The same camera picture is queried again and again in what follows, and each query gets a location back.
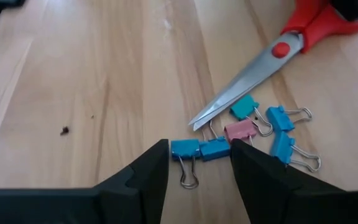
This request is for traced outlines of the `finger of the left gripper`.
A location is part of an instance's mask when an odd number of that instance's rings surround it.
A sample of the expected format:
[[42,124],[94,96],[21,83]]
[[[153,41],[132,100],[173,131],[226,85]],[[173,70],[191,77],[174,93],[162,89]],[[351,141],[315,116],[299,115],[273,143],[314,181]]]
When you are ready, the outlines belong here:
[[358,0],[331,0],[331,4],[347,21],[358,20]]

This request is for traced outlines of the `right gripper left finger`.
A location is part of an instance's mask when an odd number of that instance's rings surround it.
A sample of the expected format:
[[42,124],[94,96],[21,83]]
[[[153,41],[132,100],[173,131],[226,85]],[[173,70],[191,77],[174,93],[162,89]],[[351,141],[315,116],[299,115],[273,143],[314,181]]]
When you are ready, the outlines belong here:
[[93,187],[0,189],[0,223],[160,223],[168,150],[161,139]]

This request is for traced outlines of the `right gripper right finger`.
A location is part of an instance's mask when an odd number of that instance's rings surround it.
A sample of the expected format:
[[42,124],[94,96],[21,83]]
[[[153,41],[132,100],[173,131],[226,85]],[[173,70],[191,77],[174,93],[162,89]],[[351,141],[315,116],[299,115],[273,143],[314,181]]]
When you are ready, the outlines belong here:
[[234,139],[231,164],[251,223],[358,223],[358,191],[346,191]]

